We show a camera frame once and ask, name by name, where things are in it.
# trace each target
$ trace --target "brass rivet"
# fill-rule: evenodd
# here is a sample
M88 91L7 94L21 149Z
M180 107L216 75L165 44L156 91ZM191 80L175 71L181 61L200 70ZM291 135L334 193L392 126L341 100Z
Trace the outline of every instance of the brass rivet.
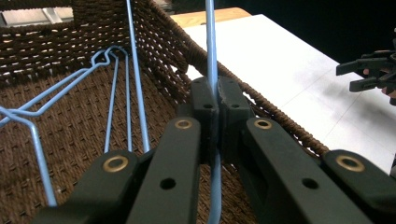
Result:
M362 172L364 170L364 165L356 158L341 155L335 159L341 167L353 171L353 172Z
M272 128L272 123L263 119L258 119L254 121L254 126L260 128L260 129L271 129Z
M112 161L120 161L120 164L112 166L112 165L110 165L110 163ZM128 165L128 159L126 157L115 156L115 157L109 158L105 161L105 163L103 164L103 169L109 173L116 173L116 172L122 170L123 168L125 168L126 165Z
M187 119L178 120L175 126L179 129L189 129L192 126L192 122Z

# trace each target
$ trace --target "screw hole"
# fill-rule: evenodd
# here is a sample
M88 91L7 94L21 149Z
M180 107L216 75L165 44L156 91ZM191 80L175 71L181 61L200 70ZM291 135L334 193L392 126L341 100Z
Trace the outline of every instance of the screw hole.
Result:
M161 181L161 188L162 189L172 189L176 185L176 181L173 178L166 178Z
M317 183L317 181L315 181L311 178L304 178L303 185L309 189L318 189L319 188L319 184Z
M192 126L192 123L189 120L181 119L176 122L175 126L179 129L189 129Z
M109 173L116 173L128 165L128 159L123 156L114 156L105 161L103 169Z
M254 126L260 129L271 129L272 123L263 119L258 119L254 122Z
M354 157L350 157L347 155L340 155L335 159L335 161L338 163L338 165L349 171L353 171L353 172L364 171L363 163Z

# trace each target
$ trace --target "wicker basket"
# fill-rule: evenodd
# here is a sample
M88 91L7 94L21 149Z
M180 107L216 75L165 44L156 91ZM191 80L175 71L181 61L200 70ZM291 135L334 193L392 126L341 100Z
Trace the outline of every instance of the wicker basket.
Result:
M155 3L136 0L132 4L150 146L155 147L165 124L175 116L177 104L189 101L188 66L205 75L206 53ZM1 106L17 108L79 68L90 67L90 58L99 49L111 45L130 48L123 0L9 0L0 3L0 11L65 6L73 8L71 22L0 28ZM113 69L114 65L109 65L96 70L43 116L33 119L40 131L58 203L67 200L82 173L103 153ZM318 156L328 150L220 63L219 74L236 80L249 95L254 112L279 122L303 149ZM119 85L117 97L124 99L125 80L120 78ZM137 111L135 98L132 107ZM111 148L123 149L126 148L125 102L118 100L115 111ZM135 112L133 125L134 148L141 154ZM27 223L46 206L32 139L26 127L10 122L0 128L0 140L0 218L3 223ZM208 167L202 165L199 223L208 218L209 176ZM223 167L222 183L222 222L255 222L233 167Z

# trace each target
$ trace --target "blue wire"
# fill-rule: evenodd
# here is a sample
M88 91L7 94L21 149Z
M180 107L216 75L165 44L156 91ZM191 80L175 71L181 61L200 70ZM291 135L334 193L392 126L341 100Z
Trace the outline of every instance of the blue wire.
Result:
M213 0L206 0L206 44L207 44L207 78L209 81L212 95L218 101L218 60L216 50L216 30L215 13ZM219 115L216 114L213 120L214 129L212 130L212 152L210 166L210 212L207 223L219 223L221 217L221 157L217 148Z
M123 52L124 55L125 55L125 62L126 62L126 65L125 65L126 66L126 69L125 69L126 75L125 76L126 76L126 80L127 80L127 87L126 87L126 90L127 90L126 94L127 95L126 95L126 98L127 98L127 122L128 122L128 125L127 125L128 150L132 151L132 130L131 130L132 127L131 127L131 106L130 106L130 94L131 93L130 93L129 84L128 84L128 82L129 82L129 66L128 66L129 57L128 57L128 53L124 49L122 49L120 47L112 46L112 47L108 48L107 50L99 50L98 52L96 52L93 55L93 57L91 59L91 63L92 63L92 67L91 68L83 68L83 69L78 70L77 72L75 72L72 75L64 78L60 82L56 83L55 85L51 86L47 90L45 90L42 93L38 94L35 98L30 100L26 104L22 105L18 109L5 109L2 106L0 106L0 113L6 115L5 118L0 120L0 127L3 127L7 123L9 123L10 121L15 120L17 122L20 122L22 124L27 125L30 128L30 130L31 130L31 135L32 135L32 138L34 140L35 154L36 154L36 157L37 157L37 162L38 162L41 178L43 180L44 190L45 190L46 195L47 195L47 200L49 202L49 206L56 206L56 199L55 199L55 196L54 196L52 185L50 183L50 176L49 176L49 172L48 172L48 167L47 167L46 159L45 159L45 156L44 156L44 153L43 153L43 149L42 149L42 146L41 146L41 142L40 142L40 138L39 138L39 133L38 133L37 127L33 124L32 121L30 121L28 119L20 118L20 117L18 117L18 115L24 115L24 116L28 116L28 117L37 117L37 116L42 115L45 111L47 111L47 109L49 109L59 99L61 99L63 96L65 96L82 79L84 79L85 77L90 75L93 70L95 70L99 66L109 65L110 64L110 59L108 57L108 54L110 54L111 57L116 59L116 63L115 63L115 71L114 71L113 85L112 85L111 97L110 97L110 106L109 106L108 119L107 119L105 151L108 151L109 141L107 141L107 140L110 139L111 120L112 120L112 114L113 114L113 108L114 108L115 90L116 90L116 85L117 85L117 75L118 75L118 69L119 69L119 58L115 54L111 53L111 50L113 50L113 49L118 49L121 52ZM104 54L106 60L104 62L97 63L95 60L101 54ZM66 85L61 91L59 91L48 102L43 104L37 111L35 111L35 112L27 111L27 109L29 109L32 105L35 105L40 100L42 100L43 98L45 98L49 94L53 93L54 91L56 91L57 89L59 89L60 87L65 85L67 82L71 81L73 78L76 78L76 79L74 81L72 81L71 83L69 83L68 85Z
M116 58L116 64L114 69L113 83L111 84L111 93L110 93L110 103L108 106L108 116L107 116L107 127L106 127L106 136L105 136L105 150L107 153L110 150L110 134L111 134L111 121L113 120L113 109L114 109L114 101L116 98L116 86L117 86L117 76L119 74L119 58L111 54L114 58Z
M92 57L92 64L94 64L93 67L91 67L89 69L85 69L85 68L80 69L77 72L75 72L74 74L70 75L70 77L77 77L77 78L74 81L72 81L69 85L67 85L63 90L59 91L54 97L52 97L48 102L46 102L43 106L41 106L37 111L32 112L32 111L26 111L25 109L36 104L39 100L41 100L45 96L49 95L53 91L55 91L55 89L53 89L51 87L48 90L43 91L37 97L35 97L34 99L32 99L30 102L26 103L25 105L21 106L20 108L9 109L8 111L12 112L13 114L24 115L24 116L29 116L29 117L37 117L37 116L42 115L46 110L48 110L52 105L54 105L58 100L60 100L64 95L66 95L72 88L74 88L82 79L84 79L85 77L90 75L91 72L94 71L96 68L98 68L100 66L109 65L110 60L108 58L108 53L112 49L119 49L122 52L124 52L125 55L127 55L127 52L124 49L117 47L117 46L112 46L112 47L108 48L106 51L100 50ZM103 52L105 53L106 61L104 63L95 63L94 60L96 59L96 57L99 56ZM65 78L64 80L55 84L53 87L59 88L66 82L66 80L70 80L71 79L70 77ZM4 119L0 120L0 127L3 127L8 122L9 122L9 118L4 118Z
M9 110L6 110L2 106L0 106L0 113L6 115L9 119L15 120L29 127L35 146L35 155L37 157L37 163L40 170L41 179L43 181L44 191L47 195L48 204L51 207L56 206L55 195L53 193L52 185L50 183L50 174L47 168L46 158L44 157L43 148L41 146L37 127L33 124L32 121L20 118L12 114Z
M136 85L136 94L137 94L137 102L138 102L138 110L140 117L140 128L142 130L142 142L143 142L143 152L149 151L149 132L146 123L146 114L145 114L145 105L143 101L143 93L142 93L142 84L140 83L140 71L139 71L139 63L137 61L137 52L136 52L136 41L134 39L134 19L132 17L132 8L130 0L126 0L126 5L128 9L128 22L129 22L129 33L131 38L131 50L134 61L134 77L135 77L135 85Z

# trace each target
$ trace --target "white surface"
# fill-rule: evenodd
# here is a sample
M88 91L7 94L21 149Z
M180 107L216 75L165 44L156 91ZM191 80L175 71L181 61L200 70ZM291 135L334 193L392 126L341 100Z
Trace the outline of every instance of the white surface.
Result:
M185 28L206 49L205 27ZM346 149L389 173L396 106L380 90L349 92L356 74L263 15L216 23L218 60L330 149ZM199 77L192 67L189 77Z
M36 24L49 21L41 9L10 10L2 13L7 26Z

